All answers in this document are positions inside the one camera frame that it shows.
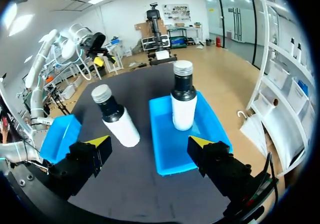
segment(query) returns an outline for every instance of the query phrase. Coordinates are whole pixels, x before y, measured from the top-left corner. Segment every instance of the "cardboard box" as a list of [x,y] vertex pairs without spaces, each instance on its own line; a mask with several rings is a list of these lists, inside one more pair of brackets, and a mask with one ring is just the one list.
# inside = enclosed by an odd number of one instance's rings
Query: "cardboard box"
[[[167,29],[166,29],[166,26],[164,25],[163,20],[158,20],[158,26],[159,26],[160,33],[162,35],[166,35]],[[142,35],[143,39],[154,36],[154,34],[152,32],[151,22],[144,22],[144,23],[140,23],[140,24],[135,24],[134,28],[135,28],[135,30],[141,31],[141,35]]]
[[184,27],[185,24],[184,23],[175,23],[174,26],[176,26],[176,27]]

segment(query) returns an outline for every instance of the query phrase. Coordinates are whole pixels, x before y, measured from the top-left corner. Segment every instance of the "wooden floor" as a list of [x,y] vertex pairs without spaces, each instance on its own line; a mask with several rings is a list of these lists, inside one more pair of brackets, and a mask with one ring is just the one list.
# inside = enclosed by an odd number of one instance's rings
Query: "wooden floor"
[[[196,47],[187,47],[186,49],[176,49],[172,51],[177,54],[179,60],[189,60],[193,63],[193,83],[197,90],[201,91],[208,103],[211,105],[215,114],[224,127],[230,142],[233,145],[234,156],[244,164],[252,166],[252,175],[256,176],[262,171],[265,163],[264,156],[258,149],[239,131],[243,118],[237,116],[238,110],[244,110],[253,89],[257,82],[259,70],[249,62],[241,59],[232,52],[222,48],[204,47],[199,50]],[[123,59],[124,70],[118,74],[130,71],[130,63],[148,63],[145,53]],[[105,78],[115,75],[107,74]],[[88,85],[84,81],[77,92],[70,100],[65,101],[67,108],[71,111],[76,104],[82,91]],[[51,117],[60,116],[59,109],[52,109]],[[281,165],[277,152],[273,144],[268,142],[268,149],[272,152],[274,159],[275,172],[281,172]],[[284,178],[279,179],[279,194],[284,193]],[[264,202],[268,212],[274,201],[274,193]]]

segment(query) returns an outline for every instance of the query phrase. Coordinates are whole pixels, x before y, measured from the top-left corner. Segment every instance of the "black bottle neck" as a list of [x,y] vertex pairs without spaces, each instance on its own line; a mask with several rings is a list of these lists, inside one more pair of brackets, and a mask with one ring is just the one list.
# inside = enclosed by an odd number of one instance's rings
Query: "black bottle neck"
[[192,84],[192,75],[174,75],[174,83],[175,86],[171,94],[175,99],[179,101],[189,101],[196,97],[197,91]]
[[174,89],[176,91],[188,91],[192,88],[192,75],[179,76],[174,75]]
[[103,120],[108,123],[118,121],[125,111],[125,108],[117,103],[114,96],[111,96],[108,100],[98,104],[98,106],[102,112]]

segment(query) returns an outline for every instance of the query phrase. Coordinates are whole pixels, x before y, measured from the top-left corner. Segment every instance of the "floor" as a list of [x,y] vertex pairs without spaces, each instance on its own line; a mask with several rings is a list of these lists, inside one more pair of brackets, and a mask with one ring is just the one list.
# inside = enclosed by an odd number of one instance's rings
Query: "floor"
[[[252,166],[252,175],[256,176],[264,167],[265,158],[257,148],[239,131],[243,119],[237,116],[238,110],[244,110],[253,92],[258,78],[258,69],[232,51],[223,48],[204,47],[202,50],[189,46],[186,49],[172,50],[180,60],[189,60],[193,63],[193,83],[197,90],[201,91],[224,127],[230,142],[233,145],[234,156],[239,161]],[[123,59],[124,70],[118,74],[130,71],[130,63],[147,63],[145,53]],[[88,85],[83,81],[71,99],[65,101],[69,111],[73,109],[82,91]],[[59,109],[51,108],[51,117],[61,116]],[[281,165],[275,147],[268,141],[268,149],[272,152],[275,172],[281,171]],[[280,196],[284,193],[284,178],[279,178],[278,190]],[[266,211],[270,210],[274,201],[274,194],[264,202]]]
[[[216,39],[216,34],[212,34],[210,33],[210,38],[213,39],[215,41]],[[242,57],[244,60],[249,61],[250,63],[252,63],[252,59],[254,57],[254,44],[250,44],[250,43],[240,43],[234,40],[230,40],[228,38],[225,38],[225,49],[232,51],[233,53],[235,53],[236,55]],[[258,67],[259,69],[261,68],[261,62],[262,62],[262,56],[264,53],[264,48],[261,45],[257,45],[256,48],[256,53],[255,53],[255,61],[254,61],[254,65],[256,67]]]

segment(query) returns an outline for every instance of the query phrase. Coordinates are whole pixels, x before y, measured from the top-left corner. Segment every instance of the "bottle cap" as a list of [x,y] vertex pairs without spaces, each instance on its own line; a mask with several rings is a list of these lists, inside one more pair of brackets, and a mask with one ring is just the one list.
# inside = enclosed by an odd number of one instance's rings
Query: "bottle cap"
[[192,75],[194,67],[192,62],[188,60],[178,60],[173,64],[173,72],[179,76],[189,76]]
[[99,85],[98,87],[95,87],[91,92],[93,101],[95,101],[97,104],[101,104],[107,101],[111,97],[111,95],[112,92],[108,85]]

